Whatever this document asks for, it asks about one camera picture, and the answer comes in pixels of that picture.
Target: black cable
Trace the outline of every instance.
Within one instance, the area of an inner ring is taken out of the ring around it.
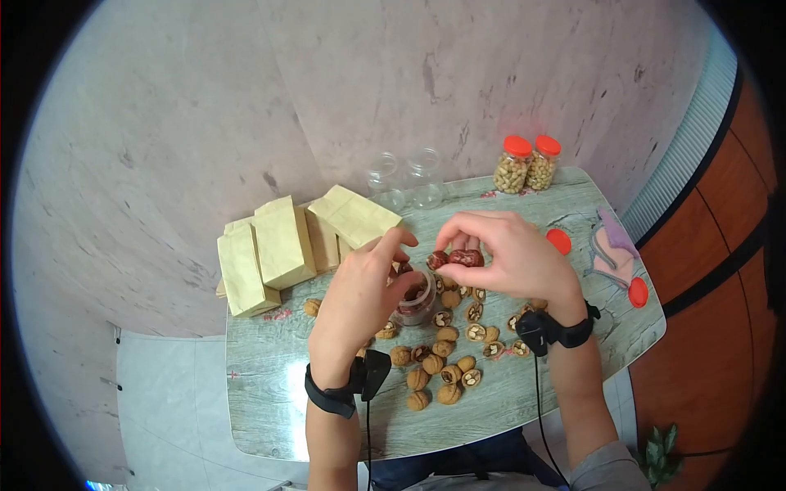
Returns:
[[[535,394],[538,398],[538,424],[541,427],[541,438],[543,438],[543,445],[545,446],[546,453],[549,454],[549,458],[551,459],[551,463],[554,464],[554,469],[556,470],[557,474],[560,475],[563,481],[567,482],[565,476],[562,475],[562,471],[560,471],[560,467],[556,465],[554,462],[554,457],[551,456],[551,450],[549,450],[549,444],[545,441],[545,433],[543,431],[543,418],[540,413],[540,379],[538,378],[538,357],[533,357],[535,360]]]
[[[369,453],[369,484],[365,491],[371,491],[371,401],[365,402],[365,449]]]

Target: empty plastic jar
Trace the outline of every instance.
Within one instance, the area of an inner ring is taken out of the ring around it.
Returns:
[[[527,185],[537,191],[548,189],[561,153],[562,145],[554,138],[544,134],[535,138],[535,151],[532,152],[532,163],[527,171]]]

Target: sleeve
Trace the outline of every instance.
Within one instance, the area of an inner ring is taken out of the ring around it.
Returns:
[[[571,473],[571,491],[650,491],[650,485],[622,442],[590,453]]]

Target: walnut shell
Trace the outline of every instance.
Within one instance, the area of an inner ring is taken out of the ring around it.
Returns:
[[[508,319],[508,331],[516,332],[516,323],[519,322],[521,316],[519,314],[514,315],[513,317]]]
[[[446,309],[455,309],[461,303],[461,295],[456,291],[445,291],[440,297]]]
[[[426,359],[428,355],[432,353],[432,349],[428,346],[421,344],[420,346],[415,346],[412,349],[412,359],[415,360],[417,363],[422,362]]]
[[[475,357],[469,355],[461,357],[456,362],[456,366],[460,368],[462,372],[469,372],[475,367]]]
[[[458,329],[456,328],[448,326],[446,328],[440,328],[437,331],[437,341],[450,341],[451,343],[455,343],[456,339],[458,339]]]
[[[549,303],[543,299],[530,299],[530,305],[535,310],[546,310],[549,308]]]
[[[483,356],[486,358],[496,358],[505,351],[505,345],[500,343],[499,341],[493,341],[491,343],[486,343],[483,347]]]
[[[464,384],[464,387],[474,387],[480,383],[480,377],[480,370],[473,368],[461,376],[461,383]]]
[[[510,348],[510,350],[513,352],[513,354],[520,357],[526,357],[530,353],[529,346],[524,344],[524,341],[521,339],[518,339],[515,343],[513,343],[513,346]]]
[[[450,325],[453,320],[453,314],[445,310],[441,310],[434,314],[432,317],[432,324],[438,328],[445,328]]]
[[[439,375],[443,378],[444,383],[458,383],[464,373],[456,365],[447,365]]]
[[[437,341],[432,346],[432,352],[440,357],[447,358],[447,356],[453,353],[456,345],[449,341]]]
[[[486,338],[486,328],[473,322],[467,326],[466,336],[470,341],[483,341]]]
[[[458,283],[456,283],[453,278],[443,277],[443,283],[445,284],[445,291],[455,290],[458,288]]]
[[[480,303],[486,302],[486,290],[484,288],[473,288],[472,297]]]
[[[406,374],[406,386],[412,390],[423,390],[431,377],[423,368],[417,367]]]
[[[395,322],[388,321],[378,333],[374,335],[377,339],[393,339],[399,333],[399,327]]]
[[[430,354],[423,360],[423,370],[429,375],[436,375],[442,371],[445,362],[435,354]]]
[[[322,301],[320,299],[308,299],[306,303],[303,304],[303,311],[306,315],[310,315],[312,317],[316,317],[319,313],[319,307],[322,305]]]
[[[461,397],[461,389],[457,384],[447,384],[437,390],[437,401],[444,405],[456,404]]]
[[[428,405],[428,396],[424,392],[413,392],[406,399],[406,407],[413,411],[422,411]]]
[[[397,367],[409,364],[412,354],[408,346],[394,346],[391,350],[391,363]]]
[[[483,304],[478,302],[472,302],[467,307],[466,312],[464,312],[464,317],[467,321],[470,322],[477,322],[480,320],[480,317],[483,315]]]
[[[496,341],[499,339],[499,329],[494,326],[486,328],[486,337],[483,338],[483,341],[486,343],[491,343],[492,341]]]

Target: jar of peanuts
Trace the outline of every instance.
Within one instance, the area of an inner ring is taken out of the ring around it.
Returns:
[[[544,134],[535,138],[535,151],[532,152],[532,164],[527,171],[527,185],[540,191],[551,186],[556,171],[556,163],[560,161],[562,145],[554,138]]]
[[[497,161],[494,186],[508,194],[517,194],[524,187],[527,168],[532,162],[532,145],[522,137],[510,135],[503,143],[505,151]]]

